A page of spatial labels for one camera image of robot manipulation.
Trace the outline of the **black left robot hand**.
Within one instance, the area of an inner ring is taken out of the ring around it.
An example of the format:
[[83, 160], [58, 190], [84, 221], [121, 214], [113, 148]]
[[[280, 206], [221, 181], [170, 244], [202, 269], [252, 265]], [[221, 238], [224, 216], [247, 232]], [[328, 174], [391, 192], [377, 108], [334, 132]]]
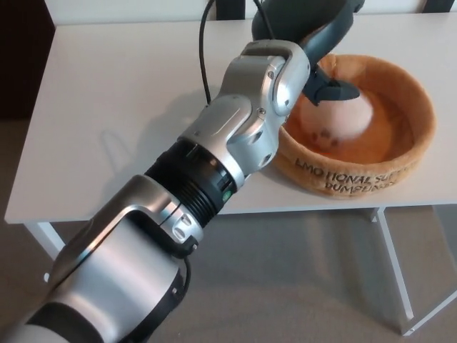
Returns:
[[347, 35], [354, 14], [364, 3], [364, 0], [264, 1], [262, 9], [271, 28], [266, 28], [258, 12], [251, 25], [252, 36], [255, 40], [273, 36], [292, 41], [304, 50], [311, 71], [302, 93], [312, 104], [357, 99], [360, 91], [356, 86], [329, 76], [318, 63]]

